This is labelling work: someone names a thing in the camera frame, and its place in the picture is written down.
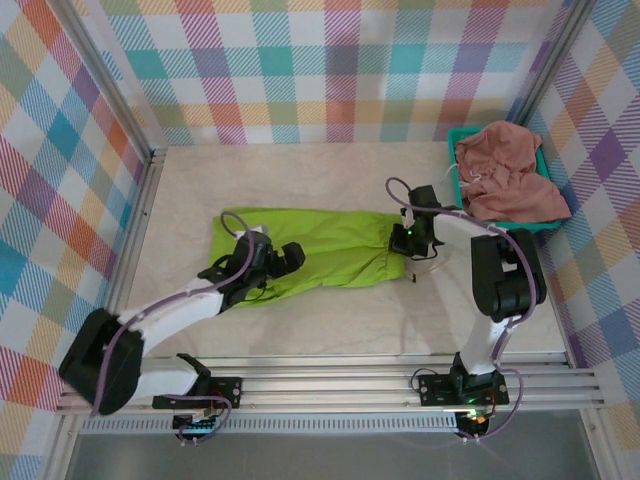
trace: wire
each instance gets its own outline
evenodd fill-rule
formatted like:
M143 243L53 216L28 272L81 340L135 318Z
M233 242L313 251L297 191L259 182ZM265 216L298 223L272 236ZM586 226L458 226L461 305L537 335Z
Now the wire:
M489 396L491 397L491 413L489 414L489 418L493 417L496 414L496 394L493 393L493 390L489 390Z
M182 427L180 427L178 429L178 438L182 442L182 445L187 445L187 444L198 445L199 443L204 443L207 440L211 439L216 433L218 433L218 431L220 431L222 427L224 427L225 423L227 423L227 421L229 420L229 417L231 416L231 409L233 408L233 405L231 405L231 402L229 401L228 398L220 397L218 395L201 395L201 396L194 396L194 397L191 397L189 395L164 395L164 396L167 398L170 398L171 400L195 400L195 401L222 402L227 407L225 410L224 418L220 422L216 420L216 426L212 428L210 432L207 432L205 435L200 437L200 439L193 438L188 440L184 438L183 433L186 428L186 425L183 425Z
M515 254L518 256L518 260L520 260L520 263L522 264L522 267L524 268L526 277L527 277L527 282L529 284L529 298L531 299L531 301L529 302L529 307L527 308L527 311L524 313L524 315L522 315L520 318L517 319L511 319L509 322L507 322L507 325L505 326L502 334L500 335L500 337L498 338L498 341L496 342L493 351L491 352L491 360L493 362L494 367L496 368L496 370L501 373L502 375L504 374L514 374L516 375L516 377L518 378L518 385L519 385L519 392L518 392L518 398L516 400L515 405L513 406L513 409L511 410L511 412L509 412L509 415L507 416L507 419L502 423L502 425L500 425L498 428L496 428L495 430L488 432L487 434L485 434L483 436L483 438L490 438L493 437L494 435L497 435L498 433L500 433L513 419L513 417L515 416L516 412L518 411L518 409L520 408L520 406L522 405L522 398L524 396L524 379L522 378L522 375L520 374L520 372L518 372L517 370L514 369L503 369L500 367L499 365L499 361L498 359L500 358L500 354L502 353L502 350L506 344L506 340L507 337L509 335L509 332L513 329L513 327L520 325L521 323L525 322L527 319L529 319L529 317L531 317L531 315L533 314L533 310L536 306L536 299L537 297L537 293L536 293L536 284L535 284L535 279L533 278L533 271L531 270L531 265L529 265L529 262L527 261L527 257L524 255L524 252L522 251L522 249L520 248L520 245L518 245L518 243L511 238L504 230L501 230L497 227L494 227L493 225L490 225L486 222L483 222L482 220L478 220L477 218L473 218L461 211L455 211L455 210L444 210L442 208L425 208L425 207L417 207L414 205L411 205L410 203L407 203L403 200L401 200L400 198L398 198L392 191L391 191L391 182L397 182L400 183L402 186L404 186L407 191L411 191L411 187L409 186L409 184L407 182L405 182L404 180L402 180L401 178L398 177L389 177L387 178L387 181L384 184L384 187L387 191L387 194L389 194L389 196L395 200L397 203L399 203L400 205L402 205L403 207L409 209L409 210L413 210L413 211L417 211L417 212L426 212L426 213L437 213L437 214L441 214L441 215L447 215L450 217L457 217L460 218L462 220L466 220L469 223L473 223L474 225L477 225L479 227L485 228L486 230L490 231L491 233L495 233L497 235L500 235L502 238L504 238L509 245L511 246L511 248L513 248L513 251L515 252ZM465 433L465 432L460 432L463 436L465 437L471 437L469 434Z
M438 373L438 372L436 372L435 370L431 370L430 368L424 368L424 367L419 368L418 370L416 370L415 372L413 372L413 375L411 375L411 378L409 379L409 388L410 388L411 390L413 390L414 392L416 392L416 393L420 393L420 390L418 390L417 388L415 388L415 387L413 386L413 381L415 380L416 375L417 375L419 372L422 372L422 371L431 372L431 373L434 373L434 374L436 374L436 375L439 375L439 373Z
M137 315L135 315L134 317L132 317L129 321L127 321L125 324L122 325L122 327L120 327L120 329L118 329L118 331L115 333L115 335L113 336L113 338L111 339L111 341L109 342L109 345L107 346L106 350L104 351L104 356L102 357L102 364L100 365L100 372L98 374L98 381L96 384L96 395L95 398L93 400L93 408L91 410L91 414L89 415L90 417L95 417L100 410L100 404L102 403L102 398L104 397L104 390L105 390L105 384L107 381L107 371L109 369L109 364L111 363L111 357L113 356L113 351L115 349L116 344L118 343L118 340L120 339L120 337L122 336L122 334L127 331L132 325L135 325L136 323L138 323L139 321L141 321L142 319L144 319L146 316L150 315L151 313L155 312L156 310L165 307L177 300L181 300L183 298L189 298L192 297L194 295L199 295L199 294L210 294L210 293L214 293L216 292L220 287L223 287L225 285L230 284L231 282L234 282L235 280L237 280L249 267L249 265L251 264L251 261L253 259L253 253L254 253L254 239L253 239L253 234L251 232L251 229L249 228L249 226L247 225L247 223L237 214L233 213L233 212L229 212L229 211L224 211L220 214L220 221L222 223L222 226L224 227L224 229L231 233L231 230L229 230L229 228L226 225L225 222L225 217L232 217L235 218L238 222L240 222L242 224L242 226L245 229L245 234L247 235L247 238L249 240L249 252L247 253L247 258L244 261L244 264L242 265L242 267L240 267L240 270L238 270L236 273L234 273L233 275L231 275L229 278L222 280L221 282L215 283L211 286L208 287L204 287L204 288L196 288L190 291L183 291L183 292L179 292L179 293L175 293L173 295L170 295L168 297L165 297L161 300L158 300L157 302L145 307L140 313L138 313ZM186 397L188 399L191 400L195 400L196 398L194 397ZM231 403L229 402L228 404L229 407L229 411L231 410ZM226 421L226 419L228 418L228 415L225 416L225 420L223 420L223 423Z

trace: black mounting bracket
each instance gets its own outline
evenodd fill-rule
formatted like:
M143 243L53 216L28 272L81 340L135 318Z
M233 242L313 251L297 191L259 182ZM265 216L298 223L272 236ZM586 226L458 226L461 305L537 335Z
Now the black mounting bracket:
M231 402L233 408L240 406L242 398L242 378L241 377L212 377L211 370L205 367L198 360L186 353L177 355L198 373L193 387L186 394L188 397L204 397L217 395L224 397ZM222 402L211 402L209 400L174 400L164 396L153 397L151 407L156 410L199 410L208 409L213 406L222 408Z
M495 397L496 405L508 405L509 394L504 377L494 372L495 383L491 383L486 388L477 389L460 395L451 382L449 374L418 375L418 392L420 394L420 405L423 407L441 406L468 406L485 407L493 404Z

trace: gray floor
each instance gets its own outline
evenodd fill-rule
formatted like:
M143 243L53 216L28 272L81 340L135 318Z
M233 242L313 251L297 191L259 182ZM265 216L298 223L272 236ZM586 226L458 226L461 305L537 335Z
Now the gray floor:
M578 412L522 412L481 445L450 434L226 434L197 448L172 435L85 435L67 480L598 478Z

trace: metal bar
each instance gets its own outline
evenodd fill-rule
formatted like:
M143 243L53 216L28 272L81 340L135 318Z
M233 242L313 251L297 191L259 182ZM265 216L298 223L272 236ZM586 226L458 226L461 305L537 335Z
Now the metal bar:
M601 405L602 394L589 369L571 369L560 362L534 362L556 355L507 355L505 367L516 366L523 373L526 410L588 408ZM244 379L242 404L234 414L251 413L382 413L401 411L466 411L473 406L425 408L408 381L417 366L433 365L445 372L451 356L373 355L326 357L258 357L201 359L216 375L237 375ZM518 381L506 376L515 401ZM156 412L149 400L121 410ZM64 413L87 413L88 405L74 392L64 392L59 404Z
M601 412L596 409L587 409L580 413L585 435L600 477L607 480L631 478L631 476L624 477L620 472L620 466L613 453L613 446L607 437Z
M151 163L145 167L142 174L142 184L134 202L120 258L105 295L105 308L110 312L123 310L129 300L144 234L149 224L151 208L160 183L162 162L156 163L158 158L162 159L154 152Z
M529 124L596 2L597 0L574 0L567 19L560 28L558 38L549 50L529 93L514 116L514 123Z
M36 478L43 480L63 480L67 476L73 448L82 427L83 418L77 415L64 415L60 418L55 437L47 449L46 462L38 471Z
M138 152L138 155L146 161L149 161L152 148L147 141L147 137L142 131L142 128L140 128L140 125L138 125L127 101L122 96L120 89L109 71L109 67L107 67L102 58L102 54L98 51L87 30L84 28L82 19L78 16L78 13L69 0L48 1L51 10L53 10L58 17L71 43L76 47L76 50L78 50L83 63L111 106L113 113L129 137L131 144Z
M147 132L151 137L153 147L166 147L168 145L167 139L164 135L164 131L162 130L162 126L158 121L158 117L154 113L142 85L129 62L123 45L120 43L120 40L118 40L115 31L111 27L109 17L104 11L104 8L102 8L100 0L84 0L84 5L89 12L89 16L93 20L98 33L108 48L109 53L111 53L113 61L118 66L120 75L122 75L122 79L129 88L130 94L135 99L135 103L139 108L140 113L147 121Z

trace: black motor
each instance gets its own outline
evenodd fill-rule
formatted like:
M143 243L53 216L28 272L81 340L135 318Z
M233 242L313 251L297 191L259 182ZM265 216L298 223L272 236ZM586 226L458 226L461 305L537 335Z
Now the black motor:
M414 188L409 192L409 203L414 207L442 208L431 185ZM400 210L406 216L407 209ZM429 257L429 245L442 245L433 231L433 219L436 213L419 212L413 210L414 224L408 229L396 223L389 239L389 250L407 257Z

